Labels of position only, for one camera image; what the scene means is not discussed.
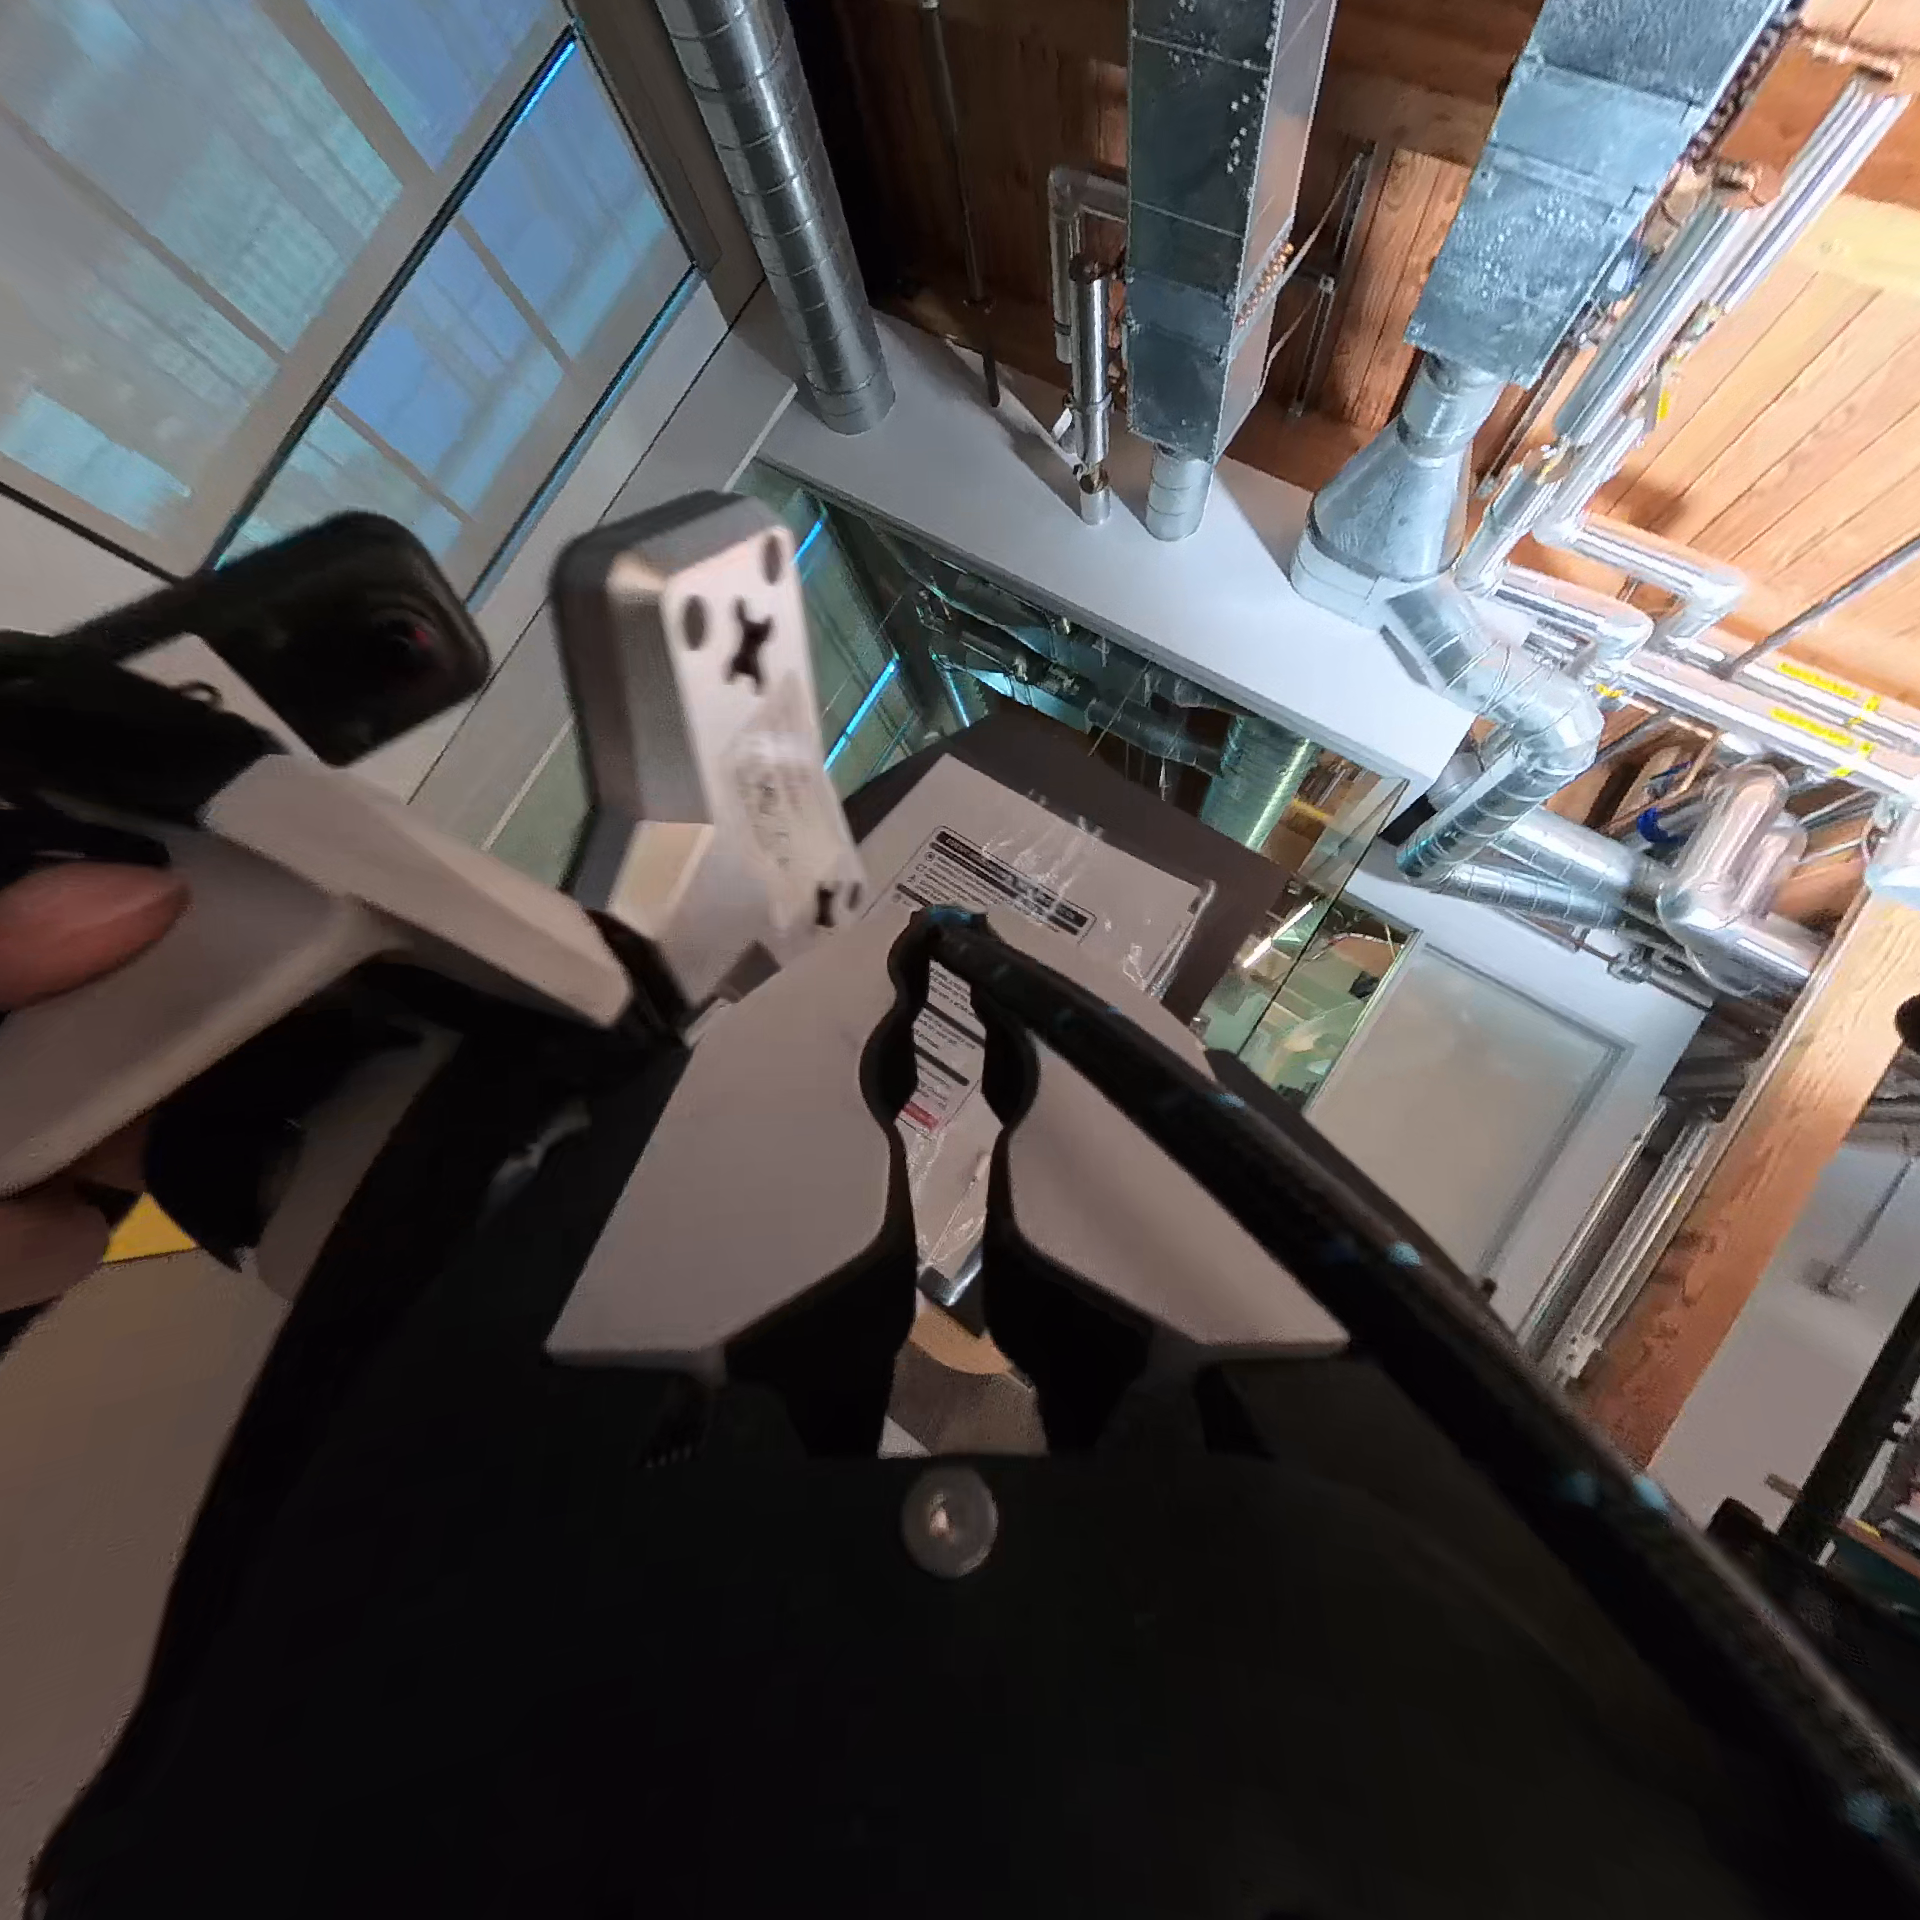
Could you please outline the frosted glass panel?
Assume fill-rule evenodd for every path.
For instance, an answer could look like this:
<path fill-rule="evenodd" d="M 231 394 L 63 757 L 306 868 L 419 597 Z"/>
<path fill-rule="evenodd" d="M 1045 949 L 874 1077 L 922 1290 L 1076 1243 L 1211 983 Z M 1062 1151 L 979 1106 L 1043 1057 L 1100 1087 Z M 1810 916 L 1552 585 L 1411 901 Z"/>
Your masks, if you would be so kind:
<path fill-rule="evenodd" d="M 1305 1118 L 1490 1281 L 1622 1057 L 1616 1038 L 1420 942 Z"/>

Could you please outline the narrow rectangular metal duct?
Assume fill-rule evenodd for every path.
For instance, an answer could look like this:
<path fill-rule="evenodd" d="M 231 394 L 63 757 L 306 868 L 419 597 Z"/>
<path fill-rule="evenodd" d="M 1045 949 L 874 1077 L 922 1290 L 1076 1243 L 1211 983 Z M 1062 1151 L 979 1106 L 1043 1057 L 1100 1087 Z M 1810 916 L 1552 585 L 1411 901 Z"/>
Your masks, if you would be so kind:
<path fill-rule="evenodd" d="M 1265 390 L 1337 4 L 1127 8 L 1127 427 L 1147 533 L 1199 533 Z"/>

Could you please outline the round spiral metal duct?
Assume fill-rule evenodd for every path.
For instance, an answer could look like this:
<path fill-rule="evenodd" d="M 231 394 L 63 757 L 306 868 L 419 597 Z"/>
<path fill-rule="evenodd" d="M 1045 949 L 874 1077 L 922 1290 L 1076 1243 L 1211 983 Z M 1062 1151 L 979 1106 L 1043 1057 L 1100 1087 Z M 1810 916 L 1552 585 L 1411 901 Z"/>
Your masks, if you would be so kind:
<path fill-rule="evenodd" d="M 895 386 L 783 4 L 656 9 L 755 241 L 808 405 L 844 437 L 879 427 Z"/>

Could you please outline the person's left hand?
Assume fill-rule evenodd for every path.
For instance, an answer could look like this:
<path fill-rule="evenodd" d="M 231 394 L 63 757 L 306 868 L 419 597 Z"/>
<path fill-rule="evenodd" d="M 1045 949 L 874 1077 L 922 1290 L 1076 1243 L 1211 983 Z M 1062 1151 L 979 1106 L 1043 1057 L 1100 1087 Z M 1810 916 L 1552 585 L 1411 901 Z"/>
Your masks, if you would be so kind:
<path fill-rule="evenodd" d="M 170 868 L 54 867 L 4 887 L 4 1014 L 65 996 L 149 949 L 187 911 Z M 79 1288 L 147 1187 L 147 1120 L 4 1202 L 4 1334 Z"/>

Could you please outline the interior glass pane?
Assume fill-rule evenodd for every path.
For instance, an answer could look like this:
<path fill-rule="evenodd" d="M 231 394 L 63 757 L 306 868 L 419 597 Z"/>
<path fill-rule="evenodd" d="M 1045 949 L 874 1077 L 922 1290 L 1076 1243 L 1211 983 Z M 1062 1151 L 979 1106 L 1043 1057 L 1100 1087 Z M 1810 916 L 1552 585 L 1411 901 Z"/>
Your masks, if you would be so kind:
<path fill-rule="evenodd" d="M 771 462 L 737 491 L 792 536 L 831 781 L 857 795 L 1000 708 L 1073 731 L 1158 800 L 1287 871 L 1270 948 L 1369 942 L 1346 884 L 1394 781 L 884 528 Z"/>

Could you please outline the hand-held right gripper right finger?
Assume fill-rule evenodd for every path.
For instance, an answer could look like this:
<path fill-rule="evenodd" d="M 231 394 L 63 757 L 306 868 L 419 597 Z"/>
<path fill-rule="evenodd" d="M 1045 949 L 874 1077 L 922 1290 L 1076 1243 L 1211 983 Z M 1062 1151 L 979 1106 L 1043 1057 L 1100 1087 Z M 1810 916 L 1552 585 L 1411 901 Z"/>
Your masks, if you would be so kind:
<path fill-rule="evenodd" d="M 983 1221 L 985 1334 L 1034 1388 L 1047 1454 L 1095 1454 L 1135 1405 L 1221 1364 L 1327 1362 L 1349 1335 L 1206 1187 L 1211 1120 L 1246 1106 L 1192 1028 L 1110 962 L 960 931 L 1000 1120 Z"/>

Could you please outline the large glass window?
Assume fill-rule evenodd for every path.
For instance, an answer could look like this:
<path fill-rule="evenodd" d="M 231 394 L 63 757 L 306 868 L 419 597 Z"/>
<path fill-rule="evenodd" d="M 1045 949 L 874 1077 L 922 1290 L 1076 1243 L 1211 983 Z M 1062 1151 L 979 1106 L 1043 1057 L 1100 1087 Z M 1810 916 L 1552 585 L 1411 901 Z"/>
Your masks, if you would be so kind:
<path fill-rule="evenodd" d="M 582 4 L 4 4 L 4 499 L 476 591 L 700 263 Z"/>

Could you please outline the black stand pole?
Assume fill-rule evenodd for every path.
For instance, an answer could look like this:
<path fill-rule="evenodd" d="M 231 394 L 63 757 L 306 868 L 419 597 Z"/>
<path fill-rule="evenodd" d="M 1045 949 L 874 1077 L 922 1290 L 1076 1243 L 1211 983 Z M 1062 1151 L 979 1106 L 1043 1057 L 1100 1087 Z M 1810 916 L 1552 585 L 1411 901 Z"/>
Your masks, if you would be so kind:
<path fill-rule="evenodd" d="M 1894 1034 L 1892 1092 L 1859 1125 L 1861 1153 L 1883 1158 L 1883 1189 L 1810 1273 L 1851 1364 L 1784 1518 L 1784 1545 L 1814 1571 L 1859 1545 L 1916 1555 L 1916 999 L 1896 1010 Z"/>

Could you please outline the thin chrome pipe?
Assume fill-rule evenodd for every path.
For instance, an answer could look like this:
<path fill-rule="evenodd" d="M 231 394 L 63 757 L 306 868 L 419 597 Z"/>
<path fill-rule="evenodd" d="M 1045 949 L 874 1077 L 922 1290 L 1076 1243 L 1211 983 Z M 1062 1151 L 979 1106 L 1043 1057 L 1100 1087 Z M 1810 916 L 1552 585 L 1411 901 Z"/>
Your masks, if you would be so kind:
<path fill-rule="evenodd" d="M 1127 232 L 1127 187 L 1105 174 L 1059 164 L 1045 184 L 1047 285 L 1055 356 L 1067 369 L 1067 402 L 1050 426 L 1055 448 L 1073 469 L 1073 499 L 1086 527 L 1113 507 L 1113 285 L 1117 268 L 1086 246 L 1090 227 Z"/>

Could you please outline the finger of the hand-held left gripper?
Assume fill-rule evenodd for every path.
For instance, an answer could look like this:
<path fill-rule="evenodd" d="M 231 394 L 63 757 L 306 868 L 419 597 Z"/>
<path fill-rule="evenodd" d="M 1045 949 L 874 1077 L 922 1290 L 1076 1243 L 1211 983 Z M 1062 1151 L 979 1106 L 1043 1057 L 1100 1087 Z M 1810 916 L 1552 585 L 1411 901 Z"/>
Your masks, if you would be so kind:
<path fill-rule="evenodd" d="M 586 908 L 316 762 L 255 762 L 195 822 L 68 809 L 157 841 L 188 901 L 131 962 L 4 1018 L 4 1195 L 47 1187 L 361 962 L 421 962 L 594 1028 L 635 999 Z"/>

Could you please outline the grey labelled box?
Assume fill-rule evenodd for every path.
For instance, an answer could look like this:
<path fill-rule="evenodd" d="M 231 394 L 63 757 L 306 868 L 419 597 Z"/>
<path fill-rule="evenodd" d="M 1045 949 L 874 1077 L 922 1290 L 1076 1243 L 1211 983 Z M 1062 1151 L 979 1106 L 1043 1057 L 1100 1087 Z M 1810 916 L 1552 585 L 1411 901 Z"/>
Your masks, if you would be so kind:
<path fill-rule="evenodd" d="M 1000 708 L 900 765 L 857 777 L 846 821 L 879 887 L 932 898 L 922 867 L 952 879 L 969 911 L 1019 918 L 1090 959 L 1100 985 L 1149 999 L 1253 1109 L 1280 1118 L 1299 1093 L 1265 1092 L 1206 1038 L 1206 1003 L 1241 949 L 1280 922 L 1287 867 L 1117 774 L 1062 723 Z"/>

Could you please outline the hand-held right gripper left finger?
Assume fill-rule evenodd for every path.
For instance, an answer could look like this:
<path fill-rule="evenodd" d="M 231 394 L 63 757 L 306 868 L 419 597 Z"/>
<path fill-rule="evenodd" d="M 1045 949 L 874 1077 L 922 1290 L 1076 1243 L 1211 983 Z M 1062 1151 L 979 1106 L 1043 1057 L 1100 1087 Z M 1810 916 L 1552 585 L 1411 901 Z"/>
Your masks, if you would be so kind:
<path fill-rule="evenodd" d="M 752 1384 L 812 1456 L 874 1456 L 918 1313 L 895 1118 L 914 1085 L 884 906 L 692 1044 L 549 1334 L 549 1358 Z"/>

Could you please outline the wide rectangular metal duct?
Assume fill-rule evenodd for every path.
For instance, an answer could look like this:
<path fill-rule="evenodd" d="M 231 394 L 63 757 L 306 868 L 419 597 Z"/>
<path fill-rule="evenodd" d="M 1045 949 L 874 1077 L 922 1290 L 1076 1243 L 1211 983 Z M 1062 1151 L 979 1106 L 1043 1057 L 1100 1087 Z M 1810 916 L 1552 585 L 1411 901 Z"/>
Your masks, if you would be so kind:
<path fill-rule="evenodd" d="M 1646 218 L 1775 4 L 1547 4 L 1435 258 L 1392 426 L 1314 493 L 1287 571 L 1371 623 L 1465 538 L 1471 457 L 1530 386 Z"/>

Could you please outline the silver insulated pipe bundle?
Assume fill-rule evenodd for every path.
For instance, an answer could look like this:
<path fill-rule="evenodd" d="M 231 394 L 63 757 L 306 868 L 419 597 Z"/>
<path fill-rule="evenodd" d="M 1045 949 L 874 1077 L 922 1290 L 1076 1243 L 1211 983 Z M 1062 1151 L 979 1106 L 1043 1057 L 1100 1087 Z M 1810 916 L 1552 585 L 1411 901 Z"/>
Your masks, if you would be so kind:
<path fill-rule="evenodd" d="M 1892 80 L 1861 73 L 1775 195 L 1753 202 L 1742 174 L 1716 169 L 1453 571 L 1389 605 L 1389 640 L 1492 728 L 1429 790 L 1435 816 L 1396 851 L 1404 883 L 1547 925 L 1658 939 L 1715 993 L 1792 999 L 1823 944 L 1774 911 L 1805 851 L 1791 762 L 1870 797 L 1896 849 L 1876 879 L 1894 898 L 1916 898 L 1916 725 L 1810 687 L 1763 646 L 1732 658 L 1715 630 L 1742 605 L 1743 575 L 1592 515 L 1598 491 L 1653 433 L 1668 378 L 1836 202 L 1905 109 Z M 1626 702 L 1743 747 L 1700 802 L 1677 808 L 1677 849 L 1665 856 L 1547 809 L 1598 765 L 1599 723 Z"/>

